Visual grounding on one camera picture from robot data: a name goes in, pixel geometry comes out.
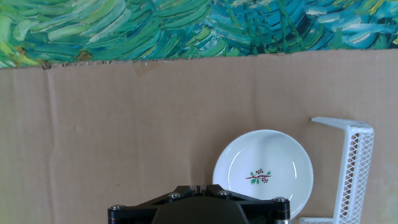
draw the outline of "cardboard surface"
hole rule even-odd
[[[361,223],[394,223],[397,57],[328,51],[0,70],[0,223],[106,223],[112,204],[210,184],[221,151],[256,129],[302,144],[314,186],[298,216],[331,217],[344,137],[314,116],[374,127]]]

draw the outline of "dish rack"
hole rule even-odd
[[[364,122],[316,117],[313,122],[344,129],[345,141],[341,159],[333,218],[299,218],[301,224],[359,224],[372,159],[374,131]]]

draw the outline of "painted canvas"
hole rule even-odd
[[[0,0],[0,67],[398,46],[394,0]]]

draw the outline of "bolt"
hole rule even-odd
[[[229,191],[227,191],[227,190],[220,190],[219,192],[217,192],[217,194],[218,194],[219,196],[227,196],[227,195],[229,195]]]
[[[286,198],[284,198],[284,197],[276,197],[276,198],[274,198],[274,201],[275,202],[285,202],[287,199]]]
[[[112,205],[112,206],[110,206],[109,209],[116,211],[116,210],[121,210],[124,207],[125,207],[124,205]]]
[[[171,198],[171,199],[177,199],[177,198],[180,198],[181,197],[181,195],[179,194],[179,193],[177,193],[177,192],[172,192],[172,193],[169,193],[169,198]]]

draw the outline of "white plate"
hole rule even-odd
[[[285,197],[294,218],[310,197],[313,170],[310,158],[294,138],[258,130],[225,148],[214,169],[213,184],[261,200]]]

